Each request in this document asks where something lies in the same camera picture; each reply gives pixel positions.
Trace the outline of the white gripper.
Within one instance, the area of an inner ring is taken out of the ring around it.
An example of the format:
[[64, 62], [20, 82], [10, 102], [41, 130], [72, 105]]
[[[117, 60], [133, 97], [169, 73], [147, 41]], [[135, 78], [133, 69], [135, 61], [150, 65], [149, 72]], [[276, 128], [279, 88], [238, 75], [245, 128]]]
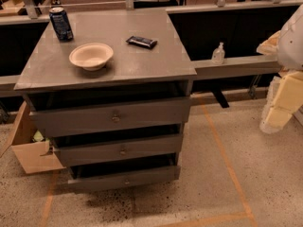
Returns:
[[[277, 31], [257, 47], [262, 55], [275, 55], [280, 31]], [[271, 107], [265, 106], [259, 128], [268, 134], [281, 131], [303, 105], [303, 72], [291, 71], [279, 82]]]

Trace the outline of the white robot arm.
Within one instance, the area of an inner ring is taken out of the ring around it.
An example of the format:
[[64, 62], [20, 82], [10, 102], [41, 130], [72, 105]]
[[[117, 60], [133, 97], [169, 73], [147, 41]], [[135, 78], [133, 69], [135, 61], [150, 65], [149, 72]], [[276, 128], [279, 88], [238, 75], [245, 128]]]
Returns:
[[287, 73], [274, 77], [261, 115], [260, 129], [266, 133], [281, 131], [303, 106], [303, 5], [282, 29], [260, 44], [257, 52], [277, 55]]

